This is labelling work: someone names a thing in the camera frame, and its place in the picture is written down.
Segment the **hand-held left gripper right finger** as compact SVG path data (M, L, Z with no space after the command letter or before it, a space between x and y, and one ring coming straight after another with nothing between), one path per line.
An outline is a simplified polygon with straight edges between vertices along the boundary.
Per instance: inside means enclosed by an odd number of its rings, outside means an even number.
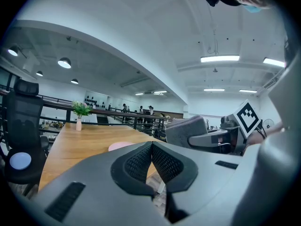
M198 175L198 166L190 158L158 142L152 145L152 163L169 193L187 191Z

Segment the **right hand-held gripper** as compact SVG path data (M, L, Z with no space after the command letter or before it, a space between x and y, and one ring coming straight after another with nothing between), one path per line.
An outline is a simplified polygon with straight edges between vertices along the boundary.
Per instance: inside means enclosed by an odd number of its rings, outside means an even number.
M248 137L260 123L253 104L247 99L232 114L221 118L220 129L191 136L188 143L199 151L240 155L246 148Z

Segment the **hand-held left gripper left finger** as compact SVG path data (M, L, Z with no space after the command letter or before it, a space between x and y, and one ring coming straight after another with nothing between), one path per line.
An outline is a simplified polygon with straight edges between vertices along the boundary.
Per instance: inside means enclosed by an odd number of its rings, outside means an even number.
M118 157L111 165L111 177L128 194L153 196L154 190L146 184L151 163L152 142L146 142Z

